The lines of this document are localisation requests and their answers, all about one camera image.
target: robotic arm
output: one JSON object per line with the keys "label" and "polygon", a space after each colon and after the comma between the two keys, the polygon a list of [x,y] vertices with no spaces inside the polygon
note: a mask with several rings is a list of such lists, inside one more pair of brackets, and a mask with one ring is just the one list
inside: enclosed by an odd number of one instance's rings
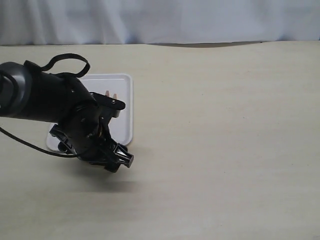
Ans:
{"label": "robotic arm", "polygon": [[[86,63],[79,73],[45,73],[64,59]],[[115,173],[120,165],[130,167],[134,156],[115,142],[109,131],[111,118],[118,117],[124,102],[88,92],[78,78],[90,69],[80,55],[57,55],[43,67],[25,61],[0,64],[0,117],[55,123],[50,134],[60,140],[58,154],[34,146],[0,127],[0,132],[46,154],[79,158]]]}

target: white tray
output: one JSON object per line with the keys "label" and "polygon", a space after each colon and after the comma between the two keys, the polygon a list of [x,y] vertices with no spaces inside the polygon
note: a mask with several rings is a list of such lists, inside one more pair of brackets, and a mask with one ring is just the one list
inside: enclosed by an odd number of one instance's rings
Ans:
{"label": "white tray", "polygon": [[[89,92],[105,94],[109,91],[110,97],[116,94],[117,99],[125,103],[117,118],[112,118],[109,123],[111,137],[122,145],[128,145],[133,138],[133,80],[127,74],[88,74],[80,78]],[[53,127],[50,124],[46,138],[46,146],[54,152],[59,152],[59,140],[51,136],[49,131]]]}

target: wooden table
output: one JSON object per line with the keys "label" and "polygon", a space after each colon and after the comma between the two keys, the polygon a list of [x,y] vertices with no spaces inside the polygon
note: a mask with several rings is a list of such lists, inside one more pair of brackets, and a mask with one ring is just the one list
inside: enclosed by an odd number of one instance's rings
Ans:
{"label": "wooden table", "polygon": [[[109,174],[1,135],[1,240],[320,239],[319,41],[2,46],[0,62],[62,53],[133,77],[135,160]],[[45,147],[47,123],[1,126]]]}

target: white backdrop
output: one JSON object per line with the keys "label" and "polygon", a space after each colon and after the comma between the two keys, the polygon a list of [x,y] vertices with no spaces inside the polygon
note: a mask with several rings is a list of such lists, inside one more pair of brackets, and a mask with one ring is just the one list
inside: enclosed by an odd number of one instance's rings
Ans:
{"label": "white backdrop", "polygon": [[0,44],[319,40],[320,0],[0,0]]}

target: table surface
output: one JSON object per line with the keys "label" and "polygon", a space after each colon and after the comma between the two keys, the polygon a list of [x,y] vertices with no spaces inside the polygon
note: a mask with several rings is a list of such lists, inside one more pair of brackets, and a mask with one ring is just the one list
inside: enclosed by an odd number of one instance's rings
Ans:
{"label": "table surface", "polygon": [[[320,42],[2,46],[0,62],[69,52],[133,77],[135,160],[110,174],[1,135],[1,240],[320,239]],[[45,147],[48,123],[1,126]]]}

